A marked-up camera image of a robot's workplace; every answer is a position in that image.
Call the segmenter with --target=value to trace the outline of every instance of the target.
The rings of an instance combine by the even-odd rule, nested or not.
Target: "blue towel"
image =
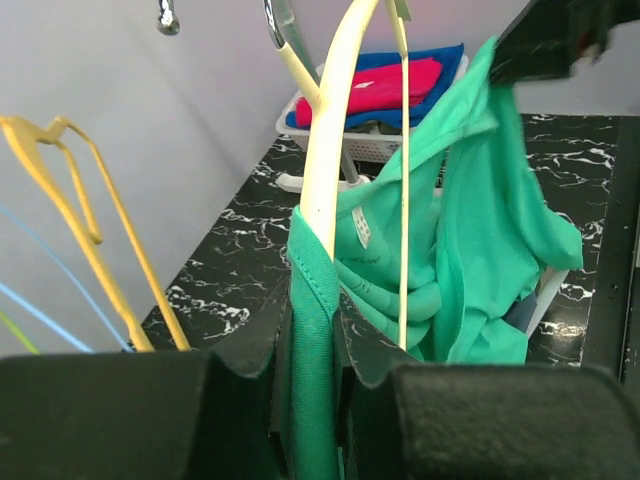
[[[418,125],[422,119],[431,111],[442,94],[453,83],[453,79],[458,71],[460,59],[464,53],[464,44],[454,47],[436,48],[432,50],[423,50],[421,52],[410,52],[409,60],[421,60],[423,58],[433,58],[442,64],[442,73],[433,89],[427,94],[421,104],[412,107],[409,110],[409,123],[412,127]],[[384,67],[400,63],[400,55],[395,52],[391,53],[363,53],[358,57],[356,63],[356,71],[369,70],[376,67]],[[353,128],[362,125],[365,122],[376,120],[386,125],[402,128],[402,109],[396,110],[373,110],[371,112],[356,113],[347,115],[345,128]],[[289,112],[286,118],[286,124],[291,128],[298,128],[296,124],[295,112]]]

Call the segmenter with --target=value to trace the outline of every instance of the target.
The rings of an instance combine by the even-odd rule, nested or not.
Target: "black frame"
[[[582,354],[583,366],[605,369],[618,380],[626,376],[629,386],[636,373],[630,368],[624,371],[623,366],[628,363],[625,350],[631,342],[637,344],[631,348],[640,348],[640,321],[634,324],[629,316],[632,290],[640,288],[634,287],[633,282],[640,206],[639,155],[640,118],[622,117]],[[639,378],[634,381],[639,384],[640,394],[640,371],[637,375]]]

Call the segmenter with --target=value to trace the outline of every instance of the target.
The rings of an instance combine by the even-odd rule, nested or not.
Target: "plastic hanger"
[[[11,333],[13,333],[13,335],[18,339],[22,346],[26,348],[30,353],[33,353],[35,355],[40,353],[38,347],[36,347],[33,342],[29,340],[29,337],[27,337],[27,335],[25,335],[25,333],[20,330],[20,327],[18,327],[18,325],[16,325],[16,323],[11,320],[2,309],[0,309],[0,322],[4,323],[5,327],[7,327],[7,329]]]
[[[364,32],[378,2],[379,0],[354,0],[351,3],[333,37],[322,80],[317,84],[282,37],[273,15],[271,0],[264,0],[272,41],[313,110],[300,211],[331,259],[335,248],[338,179],[347,104]],[[404,22],[410,18],[404,0],[385,0],[385,4],[402,59],[403,72],[402,243],[398,344],[406,349],[409,257],[409,57]]]
[[[187,342],[184,332],[182,331],[169,302],[164,296],[164,292],[162,291],[144,249],[135,234],[133,225],[131,224],[129,216],[122,205],[118,192],[113,185],[111,177],[102,160],[102,156],[93,141],[82,130],[63,117],[56,117],[45,130],[37,127],[28,120],[17,116],[0,117],[0,126],[4,131],[9,146],[12,148],[24,168],[47,193],[58,210],[60,210],[60,213],[62,213],[67,225],[71,228],[76,241],[82,248],[84,255],[87,257],[87,260],[91,264],[98,280],[109,297],[109,300],[127,325],[130,338],[136,349],[138,351],[152,351],[153,346],[151,345],[151,342],[147,338],[140,322],[137,320],[129,306],[129,303],[120,291],[118,284],[111,275],[111,272],[107,268],[98,249],[96,248],[97,244],[102,243],[100,228],[89,203],[87,191],[82,182],[82,178],[73,155],[59,139],[68,128],[78,134],[89,145],[96,163],[98,164],[100,173],[107,185],[109,194],[111,195],[118,211],[125,231],[127,232],[129,241],[133,246],[136,256],[138,257],[138,261],[140,262],[151,290],[153,291],[154,297],[158,302],[160,311],[167,322],[171,335],[179,349],[188,350],[189,343]],[[86,223],[80,219],[79,215],[45,166],[38,151],[38,143],[55,145],[64,154],[69,165],[69,169],[71,170],[71,176]]]

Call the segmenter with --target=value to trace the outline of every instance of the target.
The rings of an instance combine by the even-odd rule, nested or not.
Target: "white wall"
[[[177,0],[182,31],[156,31],[157,0],[20,0],[3,6],[0,115],[63,114],[97,142],[161,282],[168,285],[275,138],[294,90],[260,4]],[[155,303],[86,147],[64,137],[92,192],[100,247],[142,319]],[[61,156],[43,147],[69,196]],[[46,237],[116,321],[49,199],[0,136],[0,200]],[[117,348],[45,254],[0,216],[0,280],[96,349]],[[0,295],[46,351],[68,347]],[[0,326],[0,355],[20,345]]]
[[[350,0],[291,0],[316,62],[324,61],[333,33]],[[411,49],[463,41],[472,57],[491,35],[500,35],[528,0],[407,0],[412,21]],[[595,66],[580,66],[571,81],[518,87],[524,112],[567,114],[640,114],[640,22],[614,30],[613,48]],[[382,2],[367,31],[363,51],[393,50],[394,41]]]

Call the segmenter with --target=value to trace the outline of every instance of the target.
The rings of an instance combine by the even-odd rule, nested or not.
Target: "green shirt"
[[[529,169],[512,89],[489,85],[494,47],[495,39],[482,47],[410,140],[408,348],[426,362],[524,363],[527,337],[502,317],[547,266],[582,267],[580,232],[546,207]],[[434,196],[445,158],[442,195]],[[373,325],[394,341],[398,336],[401,162],[398,150],[370,184],[339,194],[335,264],[298,209],[292,216],[300,480],[337,478],[339,471],[331,319],[340,286]],[[368,244],[357,234],[357,207],[371,232]]]

